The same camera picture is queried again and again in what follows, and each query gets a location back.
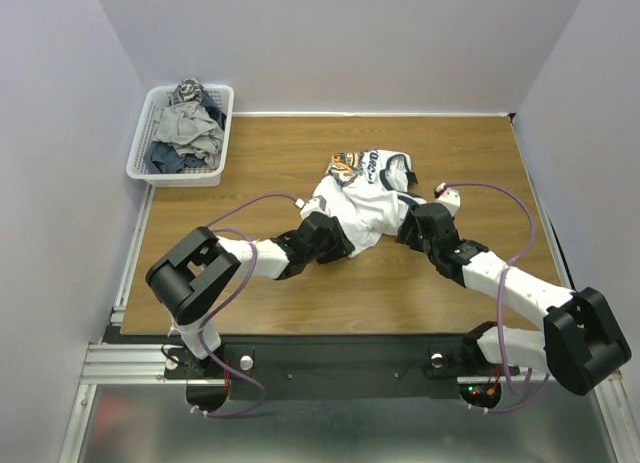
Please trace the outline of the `white printed tank top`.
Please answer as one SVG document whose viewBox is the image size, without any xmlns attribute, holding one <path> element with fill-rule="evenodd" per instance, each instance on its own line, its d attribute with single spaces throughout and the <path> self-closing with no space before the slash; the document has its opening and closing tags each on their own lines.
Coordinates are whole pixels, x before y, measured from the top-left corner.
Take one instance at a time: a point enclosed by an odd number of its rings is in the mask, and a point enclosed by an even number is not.
<svg viewBox="0 0 640 463">
<path fill-rule="evenodd" d="M 336 153 L 312 197 L 326 200 L 326 215 L 339 220 L 354 245 L 349 255 L 354 258 L 382 236 L 395 236 L 409 208 L 426 202 L 410 191 L 416 182 L 406 153 L 380 149 Z"/>
</svg>

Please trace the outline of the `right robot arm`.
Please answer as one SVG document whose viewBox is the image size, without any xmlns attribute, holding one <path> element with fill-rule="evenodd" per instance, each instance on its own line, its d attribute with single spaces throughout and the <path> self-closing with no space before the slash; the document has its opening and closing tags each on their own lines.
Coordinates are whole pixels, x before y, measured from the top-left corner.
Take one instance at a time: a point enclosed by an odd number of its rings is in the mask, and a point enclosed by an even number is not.
<svg viewBox="0 0 640 463">
<path fill-rule="evenodd" d="M 494 298 L 534 324 L 522 330 L 493 322 L 468 333 L 470 343 L 460 349 L 466 370 L 524 367 L 584 396 L 630 360 L 631 349 L 602 293 L 556 286 L 508 265 L 486 246 L 460 238 L 446 206 L 414 206 L 396 239 L 425 253 L 441 276 Z"/>
</svg>

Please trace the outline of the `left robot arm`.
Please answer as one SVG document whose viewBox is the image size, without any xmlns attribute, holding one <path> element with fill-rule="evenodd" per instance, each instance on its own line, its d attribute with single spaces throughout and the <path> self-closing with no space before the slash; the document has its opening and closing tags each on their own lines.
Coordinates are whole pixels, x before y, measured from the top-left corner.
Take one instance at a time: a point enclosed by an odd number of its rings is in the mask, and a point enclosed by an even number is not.
<svg viewBox="0 0 640 463">
<path fill-rule="evenodd" d="M 201 226 L 152 265 L 145 281 L 188 351 L 188 371 L 210 377 L 219 373 L 223 356 L 212 316 L 251 278 L 286 280 L 311 262 L 328 264 L 354 251 L 338 219 L 319 212 L 297 229 L 264 240 L 228 239 Z"/>
</svg>

